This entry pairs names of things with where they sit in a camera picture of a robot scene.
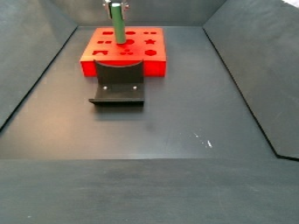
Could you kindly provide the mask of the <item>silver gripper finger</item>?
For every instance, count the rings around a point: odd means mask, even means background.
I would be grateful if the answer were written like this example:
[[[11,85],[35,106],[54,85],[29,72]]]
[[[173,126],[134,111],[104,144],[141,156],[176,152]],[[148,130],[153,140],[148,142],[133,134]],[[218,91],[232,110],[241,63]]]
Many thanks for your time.
[[[105,8],[108,18],[110,19],[112,16],[110,16],[110,6],[109,5],[110,5],[110,0],[102,0],[102,6]]]
[[[121,18],[125,19],[125,12],[129,9],[129,4],[126,0],[121,0]]]

